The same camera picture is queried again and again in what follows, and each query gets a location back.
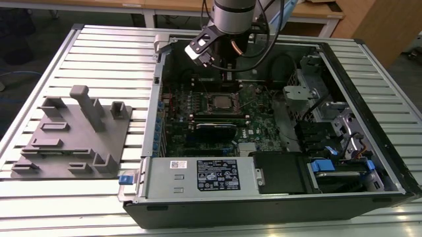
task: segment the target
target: black cable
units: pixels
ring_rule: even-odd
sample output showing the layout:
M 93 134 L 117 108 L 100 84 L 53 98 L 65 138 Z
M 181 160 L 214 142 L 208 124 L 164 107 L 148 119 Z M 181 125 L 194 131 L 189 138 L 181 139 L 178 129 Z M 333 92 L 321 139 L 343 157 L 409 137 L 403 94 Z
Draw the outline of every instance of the black cable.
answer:
M 343 147 L 343 150 L 340 152 L 340 154 L 336 156 L 339 159 L 341 159 L 345 155 L 345 151 L 347 151 L 347 147 L 348 147 L 348 144 L 349 144 L 349 141 L 351 141 L 351 138 L 356 135 L 360 135 L 359 132 L 353 132 L 352 134 L 349 134 L 349 137 L 347 138 L 347 141 L 345 141 L 345 145 Z
M 202 0 L 202 6 L 201 6 L 201 9 L 200 9 L 200 29 L 202 28 L 202 13 L 204 13 L 204 7 L 205 7 L 205 11 L 206 11 L 208 18 L 209 18 L 209 20 L 213 22 L 213 19 L 212 19 L 210 15 L 209 15 L 209 12 L 208 12 L 206 0 Z
M 202 3 L 205 5 L 206 16 L 208 16 L 209 20 L 213 22 L 213 19 L 212 19 L 210 15 L 209 15 L 209 12 L 208 12 L 206 0 L 202 0 Z
M 293 66 L 293 72 L 292 72 L 292 73 L 296 72 L 297 64 L 296 64 L 296 61 L 295 61 L 293 57 L 292 57 L 289 54 L 281 52 L 281 53 L 279 53 L 275 57 L 272 57 L 271 60 L 268 61 L 267 69 L 265 69 L 265 71 L 267 71 L 267 78 L 268 78 L 268 79 L 272 79 L 272 68 L 273 68 L 273 64 L 275 64 L 276 60 L 277 60 L 280 57 L 287 57 L 287 58 L 291 60 L 292 66 Z
M 202 7 L 200 8 L 200 21 L 198 21 L 198 24 L 200 24 L 200 29 L 202 29 L 202 13 L 204 13 L 204 1 L 202 1 Z
M 182 23 L 182 26 L 185 26 L 186 22 L 189 21 L 190 16 L 185 19 L 185 22 Z
M 325 98 L 328 97 L 329 93 L 325 93 L 317 100 L 316 102 L 312 104 L 312 106 L 309 106 L 308 110 L 305 110 L 304 114 L 301 115 L 300 121 L 304 120 L 305 116 L 308 114 L 311 114 L 311 112 L 313 111 L 313 109 L 323 103 L 323 101 L 325 100 Z
M 275 36 L 273 36 L 273 39 L 272 39 L 272 42 L 269 44 L 269 47 L 267 48 L 263 56 L 260 57 L 260 59 L 257 60 L 257 62 L 255 63 L 253 66 L 251 66 L 249 68 L 244 68 L 244 69 L 228 69 L 228 68 L 221 68 L 213 64 L 210 64 L 210 67 L 224 71 L 224 72 L 232 72 L 232 73 L 240 73 L 240 72 L 245 72 L 245 71 L 249 71 L 252 70 L 255 67 L 259 66 L 259 64 L 264 61 L 264 58 L 267 57 L 267 55 L 269 54 L 272 48 L 273 48 L 273 45 L 275 45 L 275 42 L 276 42 L 276 38 L 277 38 L 277 35 L 279 35 L 279 31 L 281 29 L 281 26 L 283 26 L 283 17 L 284 17 L 284 4 L 283 4 L 283 0 L 281 0 L 281 3 L 280 3 L 280 7 L 279 7 L 279 12 L 280 12 L 280 16 L 279 16 L 279 23 L 277 23 L 277 26 L 276 26 L 276 30 L 275 30 Z
M 267 9 L 268 9 L 268 7 L 272 5 L 272 3 L 275 2 L 275 0 L 271 0 L 269 2 L 268 2 L 268 4 L 264 6 L 264 8 L 263 8 L 263 11 L 265 11 Z
M 264 9 L 263 9 L 263 5 L 261 5 L 260 1 L 257 1 L 257 6 L 259 6 L 259 9 L 260 9 L 260 11 L 263 13 Z M 257 53 L 255 53 L 252 55 L 240 54 L 240 56 L 244 57 L 244 58 L 255 58 L 255 57 L 257 57 L 259 55 L 261 55 L 264 50 L 268 48 L 268 44 L 269 44 L 269 26 L 268 26 L 268 20 L 265 18 L 265 14 L 264 13 L 263 13 L 263 21 L 264 21 L 264 25 L 265 25 L 265 43 L 264 43 L 264 47 L 261 48 L 261 50 Z

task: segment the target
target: metal bracket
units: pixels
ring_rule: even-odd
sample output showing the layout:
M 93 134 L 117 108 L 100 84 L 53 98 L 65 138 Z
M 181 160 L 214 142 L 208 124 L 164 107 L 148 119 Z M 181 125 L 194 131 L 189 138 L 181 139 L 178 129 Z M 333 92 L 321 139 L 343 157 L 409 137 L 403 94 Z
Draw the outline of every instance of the metal bracket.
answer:
M 157 34 L 153 39 L 153 50 L 158 53 L 158 50 L 169 44 L 169 35 L 168 34 Z
M 189 47 L 196 54 L 201 54 L 209 47 L 209 44 L 220 37 L 225 35 L 221 31 L 217 30 L 216 26 L 208 26 L 198 35 L 192 39 Z
M 255 169 L 255 178 L 257 186 L 264 186 L 264 174 L 263 169 Z

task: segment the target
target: barcode label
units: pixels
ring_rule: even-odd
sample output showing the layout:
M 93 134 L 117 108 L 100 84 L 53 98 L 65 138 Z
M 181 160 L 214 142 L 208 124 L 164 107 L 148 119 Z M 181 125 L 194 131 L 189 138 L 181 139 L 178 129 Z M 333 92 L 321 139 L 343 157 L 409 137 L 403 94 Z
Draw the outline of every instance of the barcode label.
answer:
M 186 161 L 185 160 L 172 160 L 169 162 L 170 169 L 185 169 L 186 168 Z

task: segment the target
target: aluminum extrusion table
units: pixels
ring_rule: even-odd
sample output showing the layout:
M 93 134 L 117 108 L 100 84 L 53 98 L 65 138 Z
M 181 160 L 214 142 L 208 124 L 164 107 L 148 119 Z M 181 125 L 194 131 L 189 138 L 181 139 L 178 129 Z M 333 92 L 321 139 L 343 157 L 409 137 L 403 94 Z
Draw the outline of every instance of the aluminum extrusion table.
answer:
M 84 26 L 72 29 L 0 143 L 0 236 L 408 236 L 422 233 L 422 199 L 381 208 L 345 221 L 200 229 L 142 230 L 125 214 L 117 180 L 13 181 L 11 164 L 26 145 L 45 96 L 62 96 L 86 85 L 102 105 L 122 100 L 133 107 L 120 170 L 136 169 L 148 113 L 156 34 L 194 36 L 197 31 Z M 324 41 L 347 71 L 377 122 L 422 183 L 422 115 L 363 44 L 349 39 L 280 36 Z M 134 190 L 125 189 L 128 194 Z

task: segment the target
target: warning label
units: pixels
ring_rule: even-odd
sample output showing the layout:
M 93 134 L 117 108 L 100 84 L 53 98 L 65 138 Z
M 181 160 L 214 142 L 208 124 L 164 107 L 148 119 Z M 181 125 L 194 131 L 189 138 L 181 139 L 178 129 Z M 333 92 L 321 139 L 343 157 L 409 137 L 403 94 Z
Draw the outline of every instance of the warning label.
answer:
M 198 191 L 240 190 L 237 162 L 234 159 L 197 160 Z

